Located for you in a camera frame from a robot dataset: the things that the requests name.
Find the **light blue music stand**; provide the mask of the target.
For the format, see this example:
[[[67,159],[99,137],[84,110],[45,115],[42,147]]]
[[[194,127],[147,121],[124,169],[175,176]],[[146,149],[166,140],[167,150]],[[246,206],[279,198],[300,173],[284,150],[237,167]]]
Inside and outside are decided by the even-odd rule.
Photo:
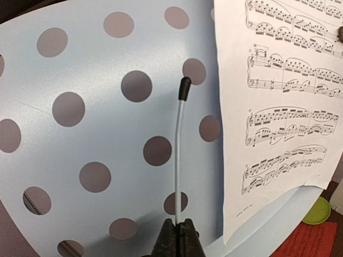
[[[205,67],[185,105],[181,186],[207,256],[268,256],[321,194],[299,187],[224,244],[212,1],[65,1],[1,24],[1,202],[39,256],[150,254],[174,192],[183,65]]]

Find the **white sheet music page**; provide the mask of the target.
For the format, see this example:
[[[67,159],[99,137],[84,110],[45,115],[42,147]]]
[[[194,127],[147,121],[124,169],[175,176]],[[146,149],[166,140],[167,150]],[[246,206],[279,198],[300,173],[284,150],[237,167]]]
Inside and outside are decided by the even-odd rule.
[[[223,241],[342,154],[342,1],[215,1]]]

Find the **red paper sheet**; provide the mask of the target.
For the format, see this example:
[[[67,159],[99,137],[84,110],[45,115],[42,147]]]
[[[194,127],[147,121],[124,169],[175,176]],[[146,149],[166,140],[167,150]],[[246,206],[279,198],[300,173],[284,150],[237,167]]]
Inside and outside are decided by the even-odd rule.
[[[318,225],[300,223],[271,257],[329,257],[334,244],[337,223]]]

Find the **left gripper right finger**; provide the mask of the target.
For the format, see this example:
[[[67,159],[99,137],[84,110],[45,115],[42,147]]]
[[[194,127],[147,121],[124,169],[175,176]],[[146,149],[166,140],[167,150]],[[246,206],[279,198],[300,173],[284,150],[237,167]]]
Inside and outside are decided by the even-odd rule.
[[[192,219],[178,224],[178,256],[206,257]]]

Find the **white metronome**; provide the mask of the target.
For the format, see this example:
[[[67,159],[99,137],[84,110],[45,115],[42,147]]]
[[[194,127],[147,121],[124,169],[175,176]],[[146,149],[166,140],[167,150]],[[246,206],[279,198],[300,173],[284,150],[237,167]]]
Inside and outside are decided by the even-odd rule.
[[[343,181],[341,180],[330,198],[330,205],[334,211],[343,215]]]

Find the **green plate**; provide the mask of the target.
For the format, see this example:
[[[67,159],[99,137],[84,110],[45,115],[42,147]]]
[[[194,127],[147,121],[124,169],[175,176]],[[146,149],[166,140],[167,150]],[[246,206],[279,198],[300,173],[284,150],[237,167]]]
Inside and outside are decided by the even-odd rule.
[[[325,198],[320,196],[305,215],[302,222],[310,225],[321,224],[330,217],[330,214],[330,203]]]

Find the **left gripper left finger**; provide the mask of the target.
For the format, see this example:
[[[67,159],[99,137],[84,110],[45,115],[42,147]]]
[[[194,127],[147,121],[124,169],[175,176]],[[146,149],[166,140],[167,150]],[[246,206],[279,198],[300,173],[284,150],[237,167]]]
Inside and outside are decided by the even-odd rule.
[[[164,221],[151,257],[176,257],[176,232],[171,218]]]

